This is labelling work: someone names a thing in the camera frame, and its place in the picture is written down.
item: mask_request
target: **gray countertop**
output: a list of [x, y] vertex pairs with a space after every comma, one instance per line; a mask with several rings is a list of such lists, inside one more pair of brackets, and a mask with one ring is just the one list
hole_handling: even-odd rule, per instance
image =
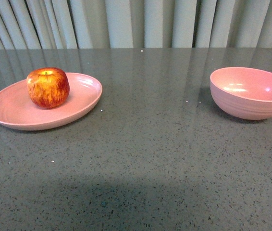
[[0, 90], [56, 66], [103, 94], [59, 128], [0, 125], [0, 230], [272, 230], [272, 118], [224, 113], [210, 74], [272, 49], [0, 51]]

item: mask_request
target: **oval plate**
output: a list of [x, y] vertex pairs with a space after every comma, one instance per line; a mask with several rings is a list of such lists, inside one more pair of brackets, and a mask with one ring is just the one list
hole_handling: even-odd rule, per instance
[[101, 97], [101, 83], [88, 75], [66, 74], [69, 96], [52, 109], [42, 109], [30, 100], [26, 79], [1, 90], [0, 124], [18, 130], [44, 130], [71, 123], [91, 111]]

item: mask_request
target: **bowl rim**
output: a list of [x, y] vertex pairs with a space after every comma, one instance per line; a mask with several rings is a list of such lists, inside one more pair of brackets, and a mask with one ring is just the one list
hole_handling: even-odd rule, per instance
[[213, 84], [216, 88], [218, 88], [219, 90], [227, 93], [227, 94], [230, 94], [232, 96], [235, 96], [235, 97], [238, 97], [238, 98], [242, 98], [242, 99], [246, 99], [246, 100], [252, 100], [252, 101], [257, 101], [257, 102], [264, 102], [264, 103], [272, 103], [272, 100], [257, 100], [257, 99], [253, 99], [253, 98], [249, 98], [249, 97], [244, 97], [244, 96], [238, 96], [238, 95], [234, 95], [234, 94], [231, 94], [230, 92], [220, 88], [219, 86], [217, 86], [213, 81], [212, 81], [212, 75], [213, 73], [217, 72], [217, 71], [220, 71], [220, 70], [224, 70], [224, 69], [249, 69], [249, 70], [256, 70], [256, 71], [260, 71], [260, 72], [265, 72], [265, 73], [269, 73], [272, 75], [272, 72], [270, 71], [265, 71], [265, 70], [262, 70], [262, 69], [257, 69], [257, 68], [252, 68], [252, 67], [243, 67], [243, 66], [229, 66], [229, 67], [223, 67], [223, 68], [218, 68], [216, 70], [214, 70], [211, 75], [210, 75], [210, 84]]

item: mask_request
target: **plate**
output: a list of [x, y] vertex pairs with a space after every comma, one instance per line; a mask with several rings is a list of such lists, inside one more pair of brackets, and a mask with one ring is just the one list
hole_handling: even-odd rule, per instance
[[71, 123], [91, 111], [101, 97], [101, 83], [88, 75], [66, 74], [69, 96], [52, 109], [42, 109], [31, 101], [26, 79], [1, 90], [0, 124], [18, 130], [44, 130]]

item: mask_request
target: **curtain fold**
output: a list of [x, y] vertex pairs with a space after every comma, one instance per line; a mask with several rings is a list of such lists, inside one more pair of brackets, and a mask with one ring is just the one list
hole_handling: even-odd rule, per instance
[[272, 48], [272, 0], [0, 0], [0, 49]]

